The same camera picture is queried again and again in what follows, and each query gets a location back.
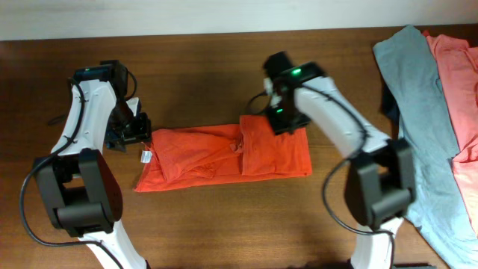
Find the orange soccer t-shirt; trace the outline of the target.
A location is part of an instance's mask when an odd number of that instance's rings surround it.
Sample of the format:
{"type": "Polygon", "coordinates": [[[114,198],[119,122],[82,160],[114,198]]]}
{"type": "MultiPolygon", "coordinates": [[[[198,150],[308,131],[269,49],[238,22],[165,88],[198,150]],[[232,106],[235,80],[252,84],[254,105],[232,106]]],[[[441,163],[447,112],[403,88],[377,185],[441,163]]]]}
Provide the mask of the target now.
{"type": "Polygon", "coordinates": [[[204,185],[309,176],[305,129],[276,135],[266,117],[243,115],[238,124],[160,129],[146,146],[151,158],[135,190],[172,191],[204,185]]]}

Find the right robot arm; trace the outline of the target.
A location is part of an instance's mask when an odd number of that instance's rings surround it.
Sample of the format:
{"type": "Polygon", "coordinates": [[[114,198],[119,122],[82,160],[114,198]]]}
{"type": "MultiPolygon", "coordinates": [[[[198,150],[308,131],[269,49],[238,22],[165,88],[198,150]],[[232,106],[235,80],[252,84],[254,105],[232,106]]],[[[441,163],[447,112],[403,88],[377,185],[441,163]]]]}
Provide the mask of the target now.
{"type": "Polygon", "coordinates": [[[332,219],[356,234],[346,268],[394,268],[395,237],[408,207],[416,200],[412,149],[371,125],[340,93],[333,79],[314,62],[295,66],[285,52],[263,64],[265,109],[275,134],[294,133],[314,123],[342,156],[327,174],[321,196],[342,167],[348,168],[344,199],[358,226],[332,219]]]}

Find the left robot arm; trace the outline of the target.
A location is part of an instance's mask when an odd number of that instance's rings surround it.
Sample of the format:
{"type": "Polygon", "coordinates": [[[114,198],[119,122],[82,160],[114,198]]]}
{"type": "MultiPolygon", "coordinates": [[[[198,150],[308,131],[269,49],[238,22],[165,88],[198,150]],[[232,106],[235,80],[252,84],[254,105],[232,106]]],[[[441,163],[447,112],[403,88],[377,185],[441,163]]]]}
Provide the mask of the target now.
{"type": "Polygon", "coordinates": [[[62,135],[24,181],[35,180],[53,227],[72,237],[67,245],[88,246],[104,268],[149,267],[122,224],[122,192],[102,155],[151,140],[151,121],[128,92],[135,80],[118,60],[76,70],[62,135]]]}

